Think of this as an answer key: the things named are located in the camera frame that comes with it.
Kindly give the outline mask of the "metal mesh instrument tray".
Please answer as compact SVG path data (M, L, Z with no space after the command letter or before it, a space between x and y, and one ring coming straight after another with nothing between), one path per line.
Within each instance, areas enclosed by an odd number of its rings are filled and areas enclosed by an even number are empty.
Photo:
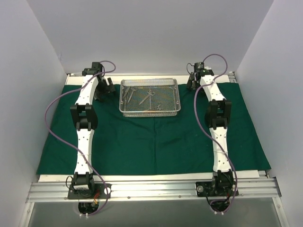
M128 87L138 87L129 103L123 100ZM141 105L147 92L155 92ZM162 111L151 111L151 108L162 104ZM120 84L119 110L124 117L167 117L176 116L181 110L178 83L176 79L125 79Z

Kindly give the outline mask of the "green surgical cloth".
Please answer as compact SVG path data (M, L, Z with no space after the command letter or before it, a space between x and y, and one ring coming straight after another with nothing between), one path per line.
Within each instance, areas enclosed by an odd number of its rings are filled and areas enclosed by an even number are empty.
M269 170L253 122L245 106L240 87L220 83L220 91L231 100L231 121L227 131L228 154L236 170ZM78 98L75 86L66 85L51 124L52 134L45 142L39 175L69 175L77 163L77 133L70 107ZM127 118L119 111L119 94L94 101L98 127L93 137L93 167L101 175L170 175L205 173L213 169L213 145L202 132L207 98L179 85L181 110L173 117Z

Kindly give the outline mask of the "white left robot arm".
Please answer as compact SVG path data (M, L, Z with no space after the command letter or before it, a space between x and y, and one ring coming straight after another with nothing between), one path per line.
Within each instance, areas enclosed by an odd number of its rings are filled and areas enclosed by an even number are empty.
M104 78L104 66L92 63L90 68L82 71L82 88L75 104L70 107L73 125L77 131L78 145L81 151L71 183L72 189L84 198L91 198L96 191L91 167L92 141L98 126L98 117L93 108L94 99L115 91L111 79Z

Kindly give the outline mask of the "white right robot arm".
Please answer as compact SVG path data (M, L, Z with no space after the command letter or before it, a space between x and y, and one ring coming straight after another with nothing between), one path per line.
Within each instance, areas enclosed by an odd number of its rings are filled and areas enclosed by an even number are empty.
M202 127L202 124L197 113L197 97L199 92L204 91L208 100L205 124L210 134L205 129L202 129L202 132L213 143L213 181L210 183L210 189L215 195L221 195L227 190L227 187L234 186L233 168L227 150L227 128L230 123L232 103L223 96L215 79L216 77L212 69L198 62L194 66L194 71L190 73L187 88L196 89L194 95L194 113L200 127Z

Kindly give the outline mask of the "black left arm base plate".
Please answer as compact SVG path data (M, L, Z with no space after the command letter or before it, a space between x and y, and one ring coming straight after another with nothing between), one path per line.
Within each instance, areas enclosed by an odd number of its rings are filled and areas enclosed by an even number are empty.
M70 185L67 198L70 200L82 199L106 199L110 198L111 184L95 183L91 189L87 185L72 186Z

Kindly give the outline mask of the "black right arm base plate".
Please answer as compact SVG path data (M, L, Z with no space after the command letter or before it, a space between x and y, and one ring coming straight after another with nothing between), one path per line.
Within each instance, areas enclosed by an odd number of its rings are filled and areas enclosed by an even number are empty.
M228 197L233 196L233 185L227 182L196 182L196 193L198 197Z

